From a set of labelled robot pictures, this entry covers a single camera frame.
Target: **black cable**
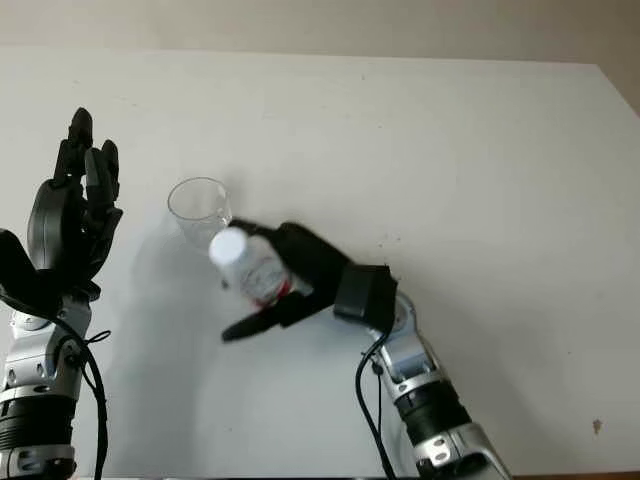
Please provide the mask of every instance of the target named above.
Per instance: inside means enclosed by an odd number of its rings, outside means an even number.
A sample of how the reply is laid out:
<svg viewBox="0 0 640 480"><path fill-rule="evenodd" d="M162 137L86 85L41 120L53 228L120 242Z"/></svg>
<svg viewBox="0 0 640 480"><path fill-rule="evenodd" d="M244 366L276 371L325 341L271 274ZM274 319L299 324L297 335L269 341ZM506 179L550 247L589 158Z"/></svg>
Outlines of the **black cable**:
<svg viewBox="0 0 640 480"><path fill-rule="evenodd" d="M358 398L358 404L362 409L362 414L364 415L367 424L369 425L369 429L371 430L371 434L373 435L373 439L376 442L376 447L378 447L378 453L380 454L380 460L382 461L382 468L384 470L385 475L388 480L397 480L396 474L393 471L393 466L391 465L391 461L389 460L389 456L387 455L387 451L382 444L382 437L380 436L380 432L376 429L375 424L373 423L373 419L371 418L371 414L369 413L369 409L367 408L367 404L364 401L364 396L362 395L362 371L364 370L365 365L369 361L369 359L373 356L373 354L378 350L382 344L387 340L389 334L382 335L378 340L373 342L373 345L369 347L369 350L365 352L362 356L362 360L358 364L358 368L356 369L356 397Z"/></svg>
<svg viewBox="0 0 640 480"><path fill-rule="evenodd" d="M100 332L97 335L94 335L89 340L85 341L78 333L63 319L57 316L50 316L47 318L51 323L62 328L73 341L76 342L78 348L82 352L83 359L89 364L89 370L91 370L91 375L95 381L95 384L89 381L87 374L84 370L84 365L82 366L82 374L84 379L89 384L89 388L93 392L93 396L96 399L96 406L98 410L98 442L96 448L96 468L94 472L94 480L101 480L102 478L102 469L104 467L104 462L107 458L107 449L109 447L109 438L107 434L107 398L104 392L104 384L102 383L102 375L100 375L100 369L98 368L98 363L96 362L93 353L91 353L91 349L89 348L89 343L94 343L96 341L104 340L107 338L111 332L105 330L104 332Z"/></svg>
<svg viewBox="0 0 640 480"><path fill-rule="evenodd" d="M378 375L378 433L382 437L382 379Z"/></svg>

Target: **robotic hand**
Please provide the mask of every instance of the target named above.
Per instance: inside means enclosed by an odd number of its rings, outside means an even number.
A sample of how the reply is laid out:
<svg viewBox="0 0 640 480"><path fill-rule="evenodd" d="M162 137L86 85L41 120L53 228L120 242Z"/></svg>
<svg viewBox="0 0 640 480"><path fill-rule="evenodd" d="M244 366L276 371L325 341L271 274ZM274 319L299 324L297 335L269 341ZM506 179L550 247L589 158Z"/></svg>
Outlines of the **robotic hand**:
<svg viewBox="0 0 640 480"><path fill-rule="evenodd" d="M66 479L75 469L71 421L88 363L98 402L99 480L106 457L106 402L100 372L85 341L91 281L104 264L122 216L118 151L92 148L92 119L80 108L62 140L53 178L36 195L29 219L29 256L0 230L0 299L14 309L14 341L0 393L0 479Z"/></svg>
<svg viewBox="0 0 640 480"><path fill-rule="evenodd" d="M356 371L356 394L390 480L395 474L360 389L360 376L370 358L383 366L387 392L406 425L422 478L511 478L482 427L460 404L433 350L418 335L413 304L396 291L388 267L356 265L295 223L283 223L275 230L240 219L231 225L266 238L290 272L312 291L305 295L294 290L239 321L223 332L224 341L249 337L276 324L287 327L334 305L338 318L361 323L375 339Z"/></svg>

